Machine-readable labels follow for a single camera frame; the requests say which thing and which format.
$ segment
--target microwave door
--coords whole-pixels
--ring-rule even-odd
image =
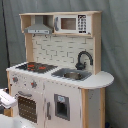
[[[56,33],[78,33],[77,15],[56,15],[55,19],[57,19],[55,21]]]

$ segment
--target range hood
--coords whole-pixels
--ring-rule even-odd
[[[35,24],[27,27],[24,33],[52,34],[52,28],[43,24],[43,16],[35,16]]]

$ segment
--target control knob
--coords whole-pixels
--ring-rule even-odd
[[[14,82],[14,83],[18,82],[18,78],[17,78],[17,77],[14,77],[14,78],[13,78],[13,82]]]
[[[31,83],[31,85],[32,85],[32,88],[36,88],[36,86],[37,86],[35,81],[33,81],[33,83]]]

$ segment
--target backsplash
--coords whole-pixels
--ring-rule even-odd
[[[93,57],[92,38],[33,34],[32,42],[34,61],[39,63],[75,68],[81,51],[86,50]],[[81,62],[86,62],[86,70],[92,71],[86,55],[82,55]]]

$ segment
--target toy sink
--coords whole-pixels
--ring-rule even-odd
[[[69,68],[62,68],[52,73],[52,76],[55,77],[60,77],[69,80],[77,80],[77,81],[83,81],[91,75],[92,75],[91,72],[88,71],[69,69]]]

